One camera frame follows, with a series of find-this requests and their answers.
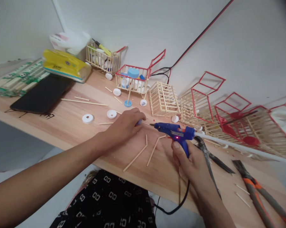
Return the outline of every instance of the white plastic rod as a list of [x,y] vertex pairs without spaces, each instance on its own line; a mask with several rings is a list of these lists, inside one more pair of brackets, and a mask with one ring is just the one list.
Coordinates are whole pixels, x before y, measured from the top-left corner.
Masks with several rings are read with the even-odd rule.
[[201,138],[210,139],[210,140],[213,140],[213,141],[221,143],[221,144],[229,145],[231,147],[235,147],[235,148],[240,149],[240,150],[245,150],[245,151],[248,151],[250,153],[260,155],[262,157],[266,157],[266,158],[270,158],[270,159],[273,159],[273,160],[276,160],[276,161],[280,161],[280,162],[285,162],[286,163],[286,158],[282,158],[282,157],[278,157],[276,155],[268,154],[268,153],[265,153],[265,152],[262,152],[262,151],[259,151],[259,150],[255,150],[255,149],[250,148],[250,147],[245,147],[245,146],[242,146],[242,145],[238,145],[236,143],[228,142],[228,141],[225,141],[225,140],[222,140],[222,139],[218,139],[218,138],[215,138],[215,137],[212,137],[212,136],[208,136],[208,135],[203,135],[203,134],[200,134],[200,133],[197,133],[197,132],[195,132],[195,136],[200,136]]
[[58,19],[59,19],[59,21],[60,21],[60,24],[61,24],[61,27],[62,27],[62,29],[63,29],[63,32],[67,32],[67,25],[66,25],[64,16],[63,16],[63,14],[62,14],[60,5],[58,4],[57,1],[58,1],[58,0],[52,0],[53,5],[54,5],[54,8],[55,8],[55,11],[56,11],[56,14],[57,14],[57,17],[58,17]]

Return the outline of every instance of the hand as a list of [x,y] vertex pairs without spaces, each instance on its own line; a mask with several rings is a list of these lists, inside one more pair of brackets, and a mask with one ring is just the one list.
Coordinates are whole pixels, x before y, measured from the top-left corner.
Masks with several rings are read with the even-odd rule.
[[195,147],[191,141],[186,141],[189,158],[178,142],[172,143],[172,156],[174,161],[182,169],[190,180],[192,186],[199,194],[216,194],[217,191],[206,165],[203,152]]
[[107,143],[114,147],[128,141],[143,127],[141,124],[135,126],[141,119],[146,120],[146,116],[138,108],[124,111],[104,132]]

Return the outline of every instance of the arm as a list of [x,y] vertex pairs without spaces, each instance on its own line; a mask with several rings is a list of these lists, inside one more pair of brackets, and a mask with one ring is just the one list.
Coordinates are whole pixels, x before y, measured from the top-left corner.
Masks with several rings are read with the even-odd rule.
[[197,207],[206,228],[236,228],[230,214],[223,205],[207,168],[203,152],[187,140],[189,158],[178,142],[172,144],[173,158],[190,180],[197,194]]
[[125,111],[105,132],[0,183],[0,227],[15,227],[36,212],[97,158],[135,135],[140,119],[146,117],[138,108]]

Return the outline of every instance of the smartphone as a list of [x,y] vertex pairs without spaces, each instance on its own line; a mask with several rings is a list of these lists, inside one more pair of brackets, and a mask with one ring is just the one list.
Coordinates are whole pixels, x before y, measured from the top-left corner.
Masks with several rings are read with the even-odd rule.
[[50,74],[14,102],[10,109],[35,114],[48,114],[73,84],[73,79]]

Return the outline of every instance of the fingernail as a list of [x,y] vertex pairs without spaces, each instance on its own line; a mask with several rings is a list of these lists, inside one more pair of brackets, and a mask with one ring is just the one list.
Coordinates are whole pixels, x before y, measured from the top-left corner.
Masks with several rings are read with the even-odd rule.
[[180,147],[180,144],[178,142],[174,142],[173,146],[174,146],[175,149],[178,149]]

